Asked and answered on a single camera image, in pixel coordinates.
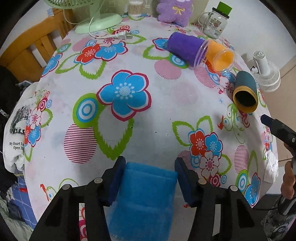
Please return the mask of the right hand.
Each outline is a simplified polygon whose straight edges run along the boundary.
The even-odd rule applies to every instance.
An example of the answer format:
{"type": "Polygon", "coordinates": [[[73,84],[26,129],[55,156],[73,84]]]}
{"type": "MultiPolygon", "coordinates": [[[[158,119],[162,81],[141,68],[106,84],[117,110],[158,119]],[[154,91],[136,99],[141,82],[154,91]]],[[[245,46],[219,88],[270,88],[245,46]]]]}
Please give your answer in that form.
{"type": "Polygon", "coordinates": [[[285,164],[285,174],[280,190],[286,199],[292,199],[295,194],[295,175],[293,174],[292,161],[287,161],[285,164]]]}

